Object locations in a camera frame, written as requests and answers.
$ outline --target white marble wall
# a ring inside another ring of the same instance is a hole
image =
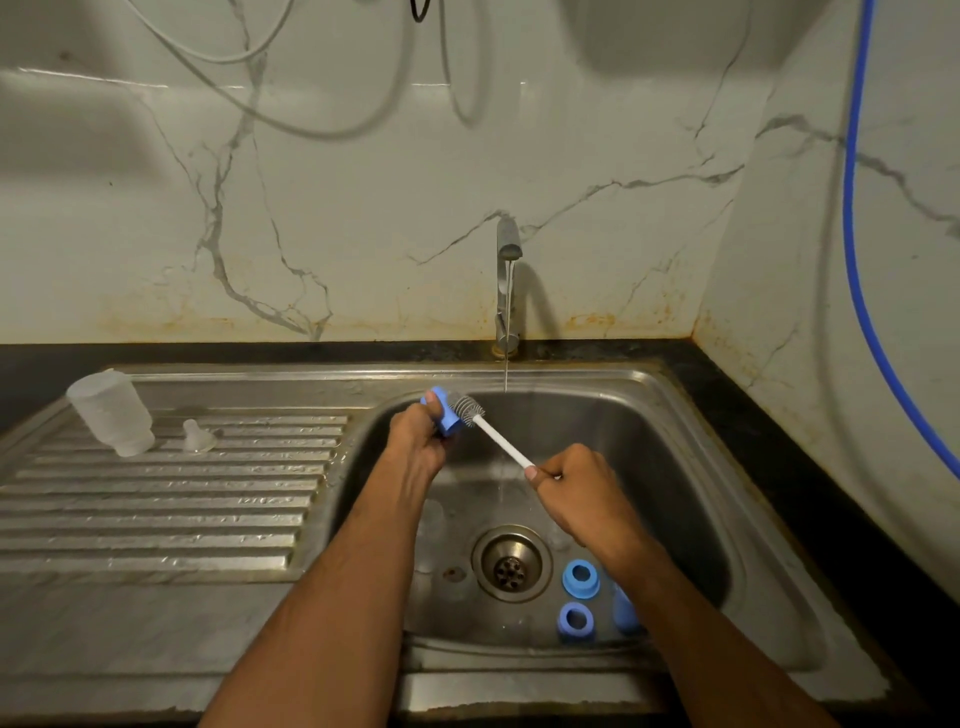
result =
[[[281,0],[138,3],[225,53]],[[303,0],[212,88],[119,2],[4,0],[0,341],[491,338],[506,214],[526,336],[688,335],[817,4]]]
[[[960,483],[856,323],[840,180],[858,2],[790,56],[710,274],[696,341],[960,600]],[[901,379],[960,452],[960,4],[881,0],[854,202],[864,295]]]

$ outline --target blue cable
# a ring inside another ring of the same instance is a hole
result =
[[[856,137],[860,126],[860,106],[863,102],[863,85],[867,75],[867,52],[870,48],[870,30],[874,21],[874,0],[863,1],[863,14],[860,18],[860,39],[856,50],[856,63],[853,66],[853,88],[850,99],[850,118],[847,122],[847,153],[844,159],[843,171],[843,250],[847,261],[847,283],[850,285],[850,296],[853,299],[853,310],[856,311],[856,320],[863,331],[863,338],[867,341],[870,353],[880,369],[887,386],[900,403],[910,422],[930,445],[937,456],[944,462],[950,471],[960,479],[960,459],[957,458],[947,444],[940,438],[937,431],[924,417],[924,413],[907,394],[906,389],[897,377],[890,359],[880,346],[876,336],[874,324],[870,320],[870,312],[863,300],[863,290],[860,287],[860,273],[856,268],[856,248],[853,244],[853,175],[856,171]]]

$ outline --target plastic measuring cup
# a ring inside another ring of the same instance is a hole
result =
[[[93,436],[121,457],[139,455],[154,445],[154,419],[123,372],[107,369],[78,379],[66,397]]]

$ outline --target drain strainer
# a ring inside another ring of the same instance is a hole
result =
[[[553,560],[532,530],[504,525],[487,531],[473,547],[473,571],[487,594],[501,601],[527,601],[550,583]]]

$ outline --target blue bottle ring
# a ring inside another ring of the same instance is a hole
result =
[[[624,635],[632,635],[640,629],[634,604],[619,584],[613,584],[613,623]]]
[[[593,613],[585,604],[567,602],[557,616],[557,632],[564,642],[585,642],[593,639]]]
[[[600,574],[584,559],[574,559],[567,564],[562,581],[566,592],[575,599],[593,599],[600,591]]]

